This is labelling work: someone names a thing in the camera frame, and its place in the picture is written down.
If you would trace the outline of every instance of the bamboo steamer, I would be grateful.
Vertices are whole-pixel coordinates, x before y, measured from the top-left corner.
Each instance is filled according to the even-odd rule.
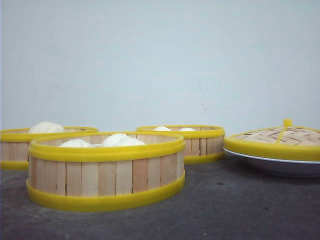
[[[116,132],[33,140],[29,198],[75,212],[135,208],[167,199],[184,186],[184,140],[169,133],[123,132],[146,143],[120,147],[58,147],[72,139],[100,144]]]
[[[224,154],[225,130],[220,126],[209,125],[163,125],[172,133],[181,135],[185,141],[184,163],[204,164],[221,159]],[[136,130],[140,132],[159,133],[154,129],[158,126],[140,126]],[[182,128],[192,128],[195,131],[179,131]]]
[[[86,126],[65,126],[65,132],[28,133],[30,128],[1,130],[1,169],[27,170],[28,147],[34,139],[45,136],[74,135],[98,132],[97,128]]]
[[[320,130],[295,126],[258,129],[225,137],[226,151],[246,157],[259,170],[290,177],[320,176]]]

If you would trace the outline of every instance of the gray surface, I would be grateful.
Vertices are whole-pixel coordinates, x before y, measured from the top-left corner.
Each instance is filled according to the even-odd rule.
[[[185,170],[184,189],[165,201],[86,213],[32,203],[27,171],[3,170],[1,239],[320,239],[319,177],[268,175],[229,154]]]

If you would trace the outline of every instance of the white wall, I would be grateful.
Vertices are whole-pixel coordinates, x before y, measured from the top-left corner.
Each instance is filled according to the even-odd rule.
[[[320,129],[320,1],[2,0],[1,128]]]

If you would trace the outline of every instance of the white dish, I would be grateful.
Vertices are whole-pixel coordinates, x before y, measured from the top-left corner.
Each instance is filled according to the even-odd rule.
[[[258,170],[286,177],[312,178],[320,176],[320,161],[297,161],[273,159],[259,156],[245,155],[225,149],[228,153],[245,157],[249,164]]]

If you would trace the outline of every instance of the woven bamboo lid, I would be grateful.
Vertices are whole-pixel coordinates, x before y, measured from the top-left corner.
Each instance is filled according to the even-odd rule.
[[[320,130],[293,126],[291,119],[285,119],[283,126],[225,137],[224,148],[262,158],[320,161]]]

